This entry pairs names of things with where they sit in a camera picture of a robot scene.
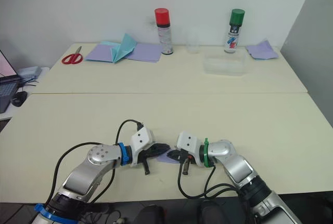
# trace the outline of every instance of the red cap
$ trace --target red cap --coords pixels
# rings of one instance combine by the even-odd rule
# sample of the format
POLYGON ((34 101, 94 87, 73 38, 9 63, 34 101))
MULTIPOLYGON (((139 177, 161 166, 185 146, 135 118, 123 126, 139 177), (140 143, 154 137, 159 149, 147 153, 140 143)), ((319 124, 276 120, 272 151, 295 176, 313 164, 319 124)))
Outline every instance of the red cap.
POLYGON ((166 8, 155 9, 155 18, 157 25, 168 25, 170 24, 169 10, 166 8))

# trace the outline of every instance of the laptop screen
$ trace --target laptop screen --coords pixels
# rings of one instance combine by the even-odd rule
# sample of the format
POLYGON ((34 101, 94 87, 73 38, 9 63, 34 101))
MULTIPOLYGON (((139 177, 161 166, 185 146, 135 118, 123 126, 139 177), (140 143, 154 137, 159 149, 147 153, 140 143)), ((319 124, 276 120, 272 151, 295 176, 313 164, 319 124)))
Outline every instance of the laptop screen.
POLYGON ((3 53, 0 51, 0 77, 7 77, 12 75, 16 75, 16 72, 13 67, 11 67, 3 53))

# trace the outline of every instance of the computer mouse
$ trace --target computer mouse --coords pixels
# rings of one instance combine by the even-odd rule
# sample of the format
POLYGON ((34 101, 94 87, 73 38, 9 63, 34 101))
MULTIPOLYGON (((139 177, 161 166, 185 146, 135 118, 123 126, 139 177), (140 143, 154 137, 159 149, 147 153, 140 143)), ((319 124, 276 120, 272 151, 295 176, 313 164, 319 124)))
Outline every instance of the computer mouse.
POLYGON ((20 91, 19 93, 15 93, 15 95, 10 100, 11 104, 20 107, 24 101, 27 99, 28 93, 26 91, 20 91))

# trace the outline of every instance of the scissors handle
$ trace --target scissors handle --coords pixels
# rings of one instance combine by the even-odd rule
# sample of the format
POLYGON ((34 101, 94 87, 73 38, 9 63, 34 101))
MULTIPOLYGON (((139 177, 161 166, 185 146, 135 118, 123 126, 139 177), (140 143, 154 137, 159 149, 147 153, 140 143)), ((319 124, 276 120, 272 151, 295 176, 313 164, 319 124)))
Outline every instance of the scissors handle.
POLYGON ((63 64, 78 64, 83 60, 81 54, 70 54, 62 59, 63 64))

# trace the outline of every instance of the label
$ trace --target label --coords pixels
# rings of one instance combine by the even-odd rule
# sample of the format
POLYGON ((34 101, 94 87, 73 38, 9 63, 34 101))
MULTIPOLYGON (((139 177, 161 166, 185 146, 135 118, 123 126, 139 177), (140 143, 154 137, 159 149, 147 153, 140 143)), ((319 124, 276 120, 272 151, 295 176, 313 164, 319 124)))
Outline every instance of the label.
POLYGON ((160 39, 160 43, 162 44, 163 54, 171 54, 173 53, 172 43, 171 43, 171 28, 159 28, 158 29, 158 37, 160 39))
POLYGON ((240 32, 240 26, 238 25, 231 25, 230 31, 228 32, 227 39, 225 42, 224 50, 226 52, 234 52, 237 44, 238 44, 238 37, 240 32))

